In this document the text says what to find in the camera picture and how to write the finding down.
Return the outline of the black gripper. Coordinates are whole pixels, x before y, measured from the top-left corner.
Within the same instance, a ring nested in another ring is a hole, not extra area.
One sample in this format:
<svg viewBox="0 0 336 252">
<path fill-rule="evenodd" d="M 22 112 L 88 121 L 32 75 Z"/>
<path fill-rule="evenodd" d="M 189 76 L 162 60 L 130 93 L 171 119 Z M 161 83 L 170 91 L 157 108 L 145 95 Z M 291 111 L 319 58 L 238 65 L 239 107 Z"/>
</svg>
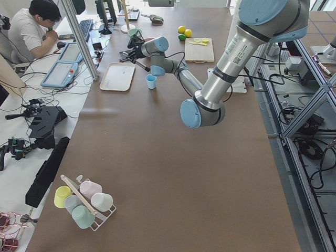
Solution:
<svg viewBox="0 0 336 252">
<path fill-rule="evenodd" d="M 144 54 L 142 53 L 141 46 L 135 46 L 130 50 L 126 50 L 122 52 L 123 57 L 132 62 L 133 64 L 138 60 L 144 58 Z"/>
</svg>

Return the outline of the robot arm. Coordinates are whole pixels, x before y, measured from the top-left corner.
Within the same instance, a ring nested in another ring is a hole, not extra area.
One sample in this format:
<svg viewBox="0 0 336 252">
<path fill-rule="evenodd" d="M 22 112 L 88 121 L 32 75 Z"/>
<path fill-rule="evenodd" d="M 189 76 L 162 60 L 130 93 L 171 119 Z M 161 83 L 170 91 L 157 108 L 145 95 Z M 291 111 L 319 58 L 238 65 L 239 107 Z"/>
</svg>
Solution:
<svg viewBox="0 0 336 252">
<path fill-rule="evenodd" d="M 182 61 L 167 59 L 168 40 L 161 36 L 147 42 L 132 36 L 125 58 L 137 64 L 149 57 L 151 66 L 140 67 L 154 76 L 173 74 L 192 98 L 182 102 L 180 115 L 189 128 L 212 126 L 225 116 L 223 95 L 237 79 L 256 49 L 265 43 L 302 38 L 307 33 L 309 1 L 241 1 L 238 6 L 237 32 L 220 60 L 201 84 Z"/>
</svg>

